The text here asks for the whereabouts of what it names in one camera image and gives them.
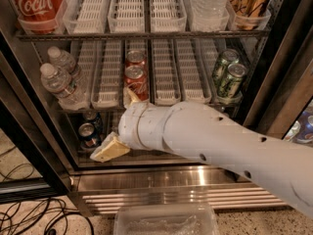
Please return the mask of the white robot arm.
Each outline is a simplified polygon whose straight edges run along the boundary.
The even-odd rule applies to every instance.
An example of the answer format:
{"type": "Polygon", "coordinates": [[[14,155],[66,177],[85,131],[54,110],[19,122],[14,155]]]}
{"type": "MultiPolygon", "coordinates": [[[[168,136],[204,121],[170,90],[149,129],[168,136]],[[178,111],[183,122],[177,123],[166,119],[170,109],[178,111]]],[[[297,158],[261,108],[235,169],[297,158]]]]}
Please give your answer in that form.
{"type": "Polygon", "coordinates": [[[118,132],[90,158],[103,163],[130,150],[159,150],[233,171],[313,217],[313,149],[251,131],[210,106],[131,100],[118,132]]]}

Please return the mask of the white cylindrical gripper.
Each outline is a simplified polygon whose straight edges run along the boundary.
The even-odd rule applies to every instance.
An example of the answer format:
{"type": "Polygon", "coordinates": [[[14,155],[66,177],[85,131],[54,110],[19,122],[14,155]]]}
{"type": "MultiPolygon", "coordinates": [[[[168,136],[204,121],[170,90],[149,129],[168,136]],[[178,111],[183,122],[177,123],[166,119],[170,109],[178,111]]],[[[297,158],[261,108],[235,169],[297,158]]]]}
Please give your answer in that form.
{"type": "Polygon", "coordinates": [[[128,109],[120,118],[119,136],[111,132],[91,154],[91,160],[104,163],[127,154],[130,148],[169,151],[163,141],[163,130],[169,117],[169,107],[157,107],[150,103],[139,102],[138,96],[126,87],[125,107],[128,109]]]}

